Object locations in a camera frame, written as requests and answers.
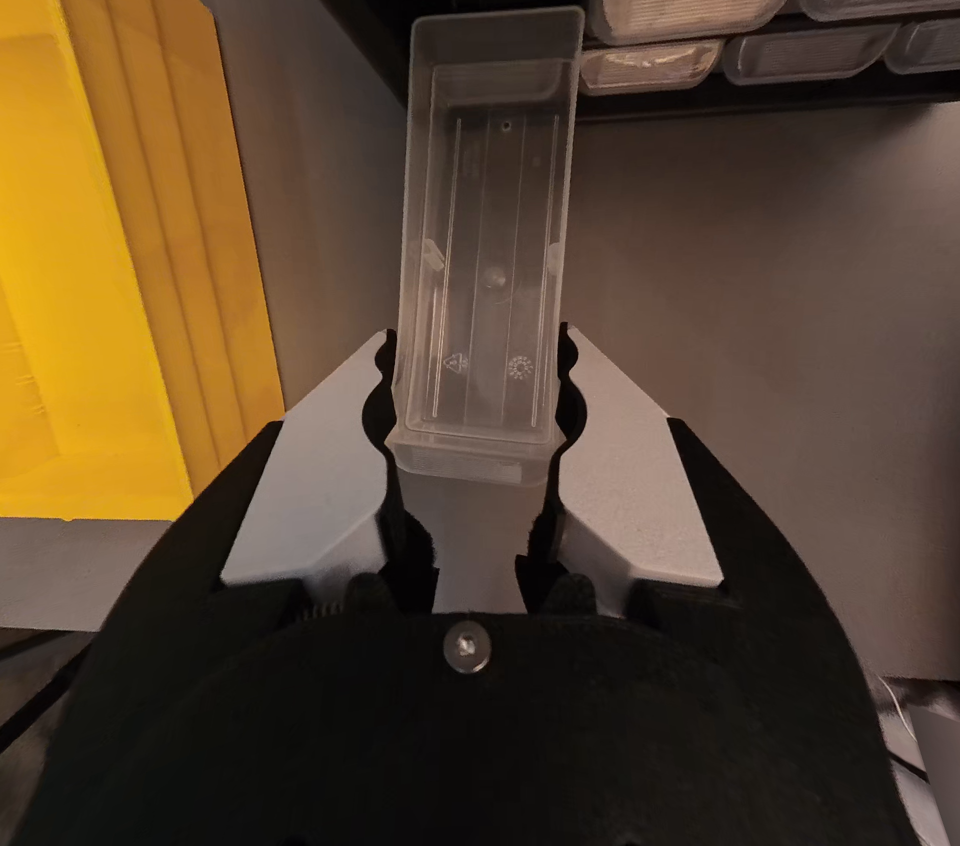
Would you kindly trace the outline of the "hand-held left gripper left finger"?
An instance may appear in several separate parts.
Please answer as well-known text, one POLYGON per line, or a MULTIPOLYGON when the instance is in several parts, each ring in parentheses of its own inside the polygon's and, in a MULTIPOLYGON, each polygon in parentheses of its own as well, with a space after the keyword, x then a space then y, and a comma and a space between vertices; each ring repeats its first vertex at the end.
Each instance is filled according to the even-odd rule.
POLYGON ((386 443, 397 346, 395 331, 376 333, 283 418, 225 585, 296 579, 326 604, 343 600, 355 576, 376 574, 400 610, 432 612, 434 544, 405 508, 386 443))

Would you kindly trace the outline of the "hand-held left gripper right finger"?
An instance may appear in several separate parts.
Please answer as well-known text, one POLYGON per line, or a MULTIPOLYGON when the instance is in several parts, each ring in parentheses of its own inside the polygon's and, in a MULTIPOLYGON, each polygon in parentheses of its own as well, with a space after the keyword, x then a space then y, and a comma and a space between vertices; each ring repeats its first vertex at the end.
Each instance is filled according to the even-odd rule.
POLYGON ((514 574, 528 614, 630 614, 649 590, 711 598, 724 576, 666 412, 576 328, 557 347, 558 429, 514 574))

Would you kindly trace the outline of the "clear plastic drawer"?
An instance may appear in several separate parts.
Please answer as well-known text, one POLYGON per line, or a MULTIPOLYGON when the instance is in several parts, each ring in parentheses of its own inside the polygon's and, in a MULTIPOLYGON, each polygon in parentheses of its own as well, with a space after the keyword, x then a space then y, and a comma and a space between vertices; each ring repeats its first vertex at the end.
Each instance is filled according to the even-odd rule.
POLYGON ((585 13, 421 17, 411 31, 397 466, 545 482, 585 13))

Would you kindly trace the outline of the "yellow plastic bin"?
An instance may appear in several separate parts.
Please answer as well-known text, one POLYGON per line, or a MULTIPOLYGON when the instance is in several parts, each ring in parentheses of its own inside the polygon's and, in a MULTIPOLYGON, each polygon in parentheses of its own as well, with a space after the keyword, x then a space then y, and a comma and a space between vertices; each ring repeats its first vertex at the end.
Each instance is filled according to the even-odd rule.
POLYGON ((172 521, 284 411, 214 18, 1 13, 2 516, 172 521))

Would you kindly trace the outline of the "grey flat object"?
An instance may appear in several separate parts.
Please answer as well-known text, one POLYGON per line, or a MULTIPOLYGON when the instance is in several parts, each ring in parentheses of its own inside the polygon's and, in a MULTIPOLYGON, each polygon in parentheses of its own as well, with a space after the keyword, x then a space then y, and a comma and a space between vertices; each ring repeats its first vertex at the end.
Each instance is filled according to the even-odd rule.
POLYGON ((939 710, 911 705, 909 719, 926 780, 895 772, 906 814, 923 845, 959 844, 959 722, 939 710))

